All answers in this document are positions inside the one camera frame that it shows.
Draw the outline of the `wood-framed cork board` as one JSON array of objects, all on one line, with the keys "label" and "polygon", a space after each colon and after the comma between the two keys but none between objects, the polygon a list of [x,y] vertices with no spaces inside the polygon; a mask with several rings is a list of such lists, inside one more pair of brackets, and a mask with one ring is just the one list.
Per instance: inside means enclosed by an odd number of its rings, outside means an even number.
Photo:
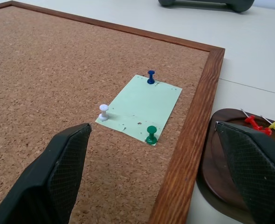
[{"label": "wood-framed cork board", "polygon": [[[71,224],[185,224],[224,49],[0,4],[0,203],[58,132],[90,123]],[[156,146],[96,123],[136,75],[182,89]]]}]

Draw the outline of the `light green paper note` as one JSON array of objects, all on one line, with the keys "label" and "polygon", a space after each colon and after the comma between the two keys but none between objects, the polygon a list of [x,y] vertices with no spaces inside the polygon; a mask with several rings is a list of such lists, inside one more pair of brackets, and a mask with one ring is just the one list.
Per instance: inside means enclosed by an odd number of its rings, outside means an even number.
[{"label": "light green paper note", "polygon": [[108,106],[101,106],[108,119],[96,123],[146,142],[150,135],[156,145],[182,88],[161,81],[153,84],[135,75]]}]

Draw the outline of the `dark brown wooden tray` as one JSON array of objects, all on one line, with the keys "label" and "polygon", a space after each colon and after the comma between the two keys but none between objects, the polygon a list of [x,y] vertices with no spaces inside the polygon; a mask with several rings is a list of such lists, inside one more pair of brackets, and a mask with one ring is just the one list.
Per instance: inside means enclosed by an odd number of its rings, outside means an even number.
[{"label": "dark brown wooden tray", "polygon": [[[243,224],[256,224],[232,180],[220,139],[215,130],[218,121],[252,128],[244,121],[245,118],[245,114],[237,109],[221,109],[214,113],[208,126],[197,181],[204,198],[216,210]],[[255,116],[255,121],[264,128],[270,125],[260,116]],[[275,140],[274,129],[269,137]]]}]

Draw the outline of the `red push pin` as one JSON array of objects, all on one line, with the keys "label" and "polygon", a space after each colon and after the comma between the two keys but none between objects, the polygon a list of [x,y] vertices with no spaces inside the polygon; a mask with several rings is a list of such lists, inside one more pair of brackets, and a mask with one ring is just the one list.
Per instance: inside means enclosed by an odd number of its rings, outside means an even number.
[{"label": "red push pin", "polygon": [[272,135],[272,131],[270,128],[266,127],[264,128],[263,126],[259,126],[256,121],[255,121],[255,116],[251,115],[249,116],[243,109],[241,109],[241,111],[245,114],[246,118],[245,118],[245,122],[250,124],[252,126],[252,128],[254,130],[257,130],[261,133],[266,134],[267,136],[271,136]]}]

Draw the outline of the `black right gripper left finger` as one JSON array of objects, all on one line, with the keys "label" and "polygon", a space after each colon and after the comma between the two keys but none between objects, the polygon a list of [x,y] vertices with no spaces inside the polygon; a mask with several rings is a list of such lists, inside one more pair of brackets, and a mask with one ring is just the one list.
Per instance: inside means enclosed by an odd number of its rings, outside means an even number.
[{"label": "black right gripper left finger", "polygon": [[0,203],[0,224],[68,224],[83,175],[89,123],[57,133]]}]

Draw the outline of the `dark grey rounded object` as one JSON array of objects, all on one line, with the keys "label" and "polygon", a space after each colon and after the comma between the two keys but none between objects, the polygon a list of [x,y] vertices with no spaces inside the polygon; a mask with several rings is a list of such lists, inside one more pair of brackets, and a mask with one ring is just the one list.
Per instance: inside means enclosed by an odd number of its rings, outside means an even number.
[{"label": "dark grey rounded object", "polygon": [[243,13],[251,8],[255,0],[158,0],[165,8],[190,8]]}]

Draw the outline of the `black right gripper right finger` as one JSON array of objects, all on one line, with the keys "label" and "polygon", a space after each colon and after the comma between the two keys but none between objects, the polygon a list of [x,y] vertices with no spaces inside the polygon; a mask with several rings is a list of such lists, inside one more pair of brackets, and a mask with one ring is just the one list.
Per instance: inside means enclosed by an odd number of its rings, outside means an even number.
[{"label": "black right gripper right finger", "polygon": [[218,121],[228,168],[256,224],[275,224],[275,140],[252,128]]}]

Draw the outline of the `green push pin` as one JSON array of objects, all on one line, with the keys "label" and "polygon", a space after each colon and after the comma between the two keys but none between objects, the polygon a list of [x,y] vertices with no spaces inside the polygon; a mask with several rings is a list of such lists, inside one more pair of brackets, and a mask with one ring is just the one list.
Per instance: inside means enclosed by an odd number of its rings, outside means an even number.
[{"label": "green push pin", "polygon": [[157,129],[155,126],[149,126],[147,127],[148,136],[146,138],[146,143],[149,145],[155,145],[157,143],[157,138],[154,136]]}]

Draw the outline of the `white push pin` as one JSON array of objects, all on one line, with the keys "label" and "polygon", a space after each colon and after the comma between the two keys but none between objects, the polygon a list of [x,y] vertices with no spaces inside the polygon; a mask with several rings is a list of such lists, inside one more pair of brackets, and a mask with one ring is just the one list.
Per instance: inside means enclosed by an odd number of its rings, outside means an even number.
[{"label": "white push pin", "polygon": [[106,104],[101,104],[99,106],[99,110],[101,111],[101,113],[99,114],[98,118],[101,120],[101,121],[106,121],[108,120],[109,116],[107,114],[107,111],[109,109],[109,106],[106,105]]}]

